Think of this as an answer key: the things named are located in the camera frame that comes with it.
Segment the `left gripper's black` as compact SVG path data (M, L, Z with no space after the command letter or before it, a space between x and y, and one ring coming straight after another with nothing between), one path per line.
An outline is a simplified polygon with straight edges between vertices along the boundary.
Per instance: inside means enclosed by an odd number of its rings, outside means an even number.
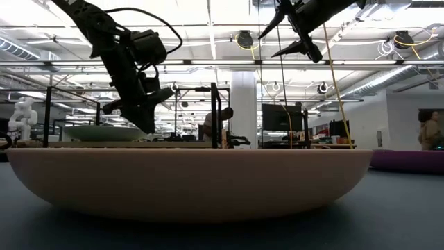
M160 89L158 73L154 77L147 77L137 64L133 48L124 44L112 43L109 46L109 75L121 100L104 105L104 114L110 115L114 110L120 110L121 116L137 128L147 134L154 133L155 108L173 96L173 90ZM140 106L124 102L142 100Z

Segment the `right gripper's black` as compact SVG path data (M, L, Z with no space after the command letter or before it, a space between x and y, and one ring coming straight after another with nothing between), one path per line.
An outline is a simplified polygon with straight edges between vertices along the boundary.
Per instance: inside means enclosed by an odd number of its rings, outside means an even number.
M323 55L313 43L309 34L341 10L342 7L339 1L336 0L311 0L307 3L299 1L295 4L292 4L289 0L281 0L275 7L273 19L258 38L262 39L270 33L287 16L293 30L299 35L299 40L274 53L272 58L291 53L301 53L317 63L323 58Z

